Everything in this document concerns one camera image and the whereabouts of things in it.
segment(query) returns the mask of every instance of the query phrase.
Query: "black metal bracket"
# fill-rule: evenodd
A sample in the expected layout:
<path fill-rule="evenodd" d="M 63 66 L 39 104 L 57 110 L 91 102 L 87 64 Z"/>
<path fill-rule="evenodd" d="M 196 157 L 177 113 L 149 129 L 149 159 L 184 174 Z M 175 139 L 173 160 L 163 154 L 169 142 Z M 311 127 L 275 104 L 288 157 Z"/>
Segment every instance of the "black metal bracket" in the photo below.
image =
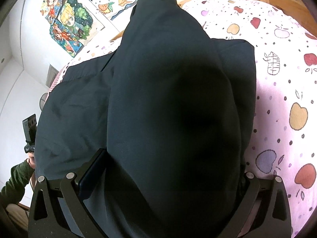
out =
<path fill-rule="evenodd" d="M 29 215 L 29 238 L 80 237 L 70 231 L 58 198 L 64 198 L 85 238 L 108 238 L 83 203 L 84 199 L 90 197 L 106 169 L 107 157 L 107 150 L 99 149 L 75 173 L 68 173 L 57 180 L 47 180 L 44 176 L 38 178 Z"/>
<path fill-rule="evenodd" d="M 109 238 L 93 219 L 84 199 L 91 196 L 107 166 L 108 152 L 99 149 L 93 158 L 64 178 L 38 178 L 29 216 L 29 238 L 75 238 L 71 232 L 58 198 L 64 198 L 73 219 L 85 238 Z M 291 216 L 288 198 L 281 177 L 273 180 L 258 179 L 253 173 L 245 174 L 246 193 L 227 226 L 218 238 L 236 238 L 250 215 L 257 198 L 262 202 L 250 231 L 243 238 L 290 238 Z"/>

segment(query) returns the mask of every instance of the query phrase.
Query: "dark jacket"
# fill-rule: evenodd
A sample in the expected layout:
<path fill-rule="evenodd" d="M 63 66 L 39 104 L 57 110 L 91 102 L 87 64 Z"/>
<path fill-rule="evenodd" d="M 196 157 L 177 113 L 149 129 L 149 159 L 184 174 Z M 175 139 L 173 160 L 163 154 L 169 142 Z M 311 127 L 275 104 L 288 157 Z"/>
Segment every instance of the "dark jacket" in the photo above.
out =
<path fill-rule="evenodd" d="M 11 168 L 11 177 L 0 192 L 0 203 L 5 209 L 9 204 L 18 204 L 24 196 L 25 186 L 34 173 L 27 160 Z"/>
<path fill-rule="evenodd" d="M 240 197 L 255 100 L 252 45 L 210 39 L 176 0 L 139 0 L 119 48 L 50 93 L 36 175 L 63 178 L 107 148 L 84 203 L 110 238 L 217 236 Z"/>

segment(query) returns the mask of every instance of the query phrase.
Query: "metal screw head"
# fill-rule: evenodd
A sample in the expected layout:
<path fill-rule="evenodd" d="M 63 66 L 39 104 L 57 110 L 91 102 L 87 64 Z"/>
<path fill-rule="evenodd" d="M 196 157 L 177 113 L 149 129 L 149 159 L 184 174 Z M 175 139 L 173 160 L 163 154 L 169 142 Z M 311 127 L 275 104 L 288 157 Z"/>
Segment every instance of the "metal screw head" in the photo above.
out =
<path fill-rule="evenodd" d="M 45 179 L 44 176 L 40 176 L 40 177 L 37 179 L 37 181 L 38 181 L 38 182 L 42 182 L 42 181 L 44 181 L 44 179 Z"/>
<path fill-rule="evenodd" d="M 75 176 L 75 174 L 72 173 L 72 172 L 70 172 L 70 173 L 68 173 L 68 174 L 66 175 L 66 178 L 67 178 L 67 179 L 72 179 L 74 176 Z"/>
<path fill-rule="evenodd" d="M 254 178 L 254 174 L 251 173 L 251 172 L 247 172 L 245 175 L 246 175 L 249 179 L 253 179 L 253 178 Z"/>
<path fill-rule="evenodd" d="M 277 182 L 282 182 L 282 178 L 279 177 L 279 176 L 276 176 L 276 177 L 275 177 L 275 180 L 276 180 Z"/>

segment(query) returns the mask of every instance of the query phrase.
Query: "wooden bed frame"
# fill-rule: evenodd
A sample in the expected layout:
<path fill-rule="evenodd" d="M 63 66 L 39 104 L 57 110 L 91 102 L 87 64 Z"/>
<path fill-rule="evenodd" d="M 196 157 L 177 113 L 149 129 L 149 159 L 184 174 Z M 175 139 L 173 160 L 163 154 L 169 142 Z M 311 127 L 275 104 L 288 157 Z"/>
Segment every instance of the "wooden bed frame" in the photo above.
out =
<path fill-rule="evenodd" d="M 178 1 L 180 7 L 182 7 L 186 2 L 190 0 Z M 309 10 L 303 6 L 302 3 L 299 3 L 296 0 L 259 0 L 262 2 L 269 3 L 274 7 L 283 11 L 284 14 L 293 17 L 297 22 L 307 29 L 311 34 L 317 36 L 317 23 L 314 18 L 311 16 Z M 116 40 L 123 35 L 121 31 L 116 35 L 111 41 Z"/>

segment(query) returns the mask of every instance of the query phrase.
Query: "bed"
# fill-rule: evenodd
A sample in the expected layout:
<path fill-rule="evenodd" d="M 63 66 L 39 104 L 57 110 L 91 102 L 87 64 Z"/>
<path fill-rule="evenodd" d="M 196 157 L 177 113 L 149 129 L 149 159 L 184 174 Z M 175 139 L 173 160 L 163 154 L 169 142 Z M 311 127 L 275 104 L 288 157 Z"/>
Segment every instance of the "bed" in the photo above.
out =
<path fill-rule="evenodd" d="M 296 0 L 184 0 L 178 4 L 210 38 L 245 39 L 255 47 L 256 113 L 245 151 L 246 171 L 259 178 L 277 175 L 284 180 L 295 237 L 317 204 L 315 20 Z M 58 73 L 50 92 L 69 67 L 117 49 L 122 35 L 123 31 L 111 41 L 90 42 Z"/>

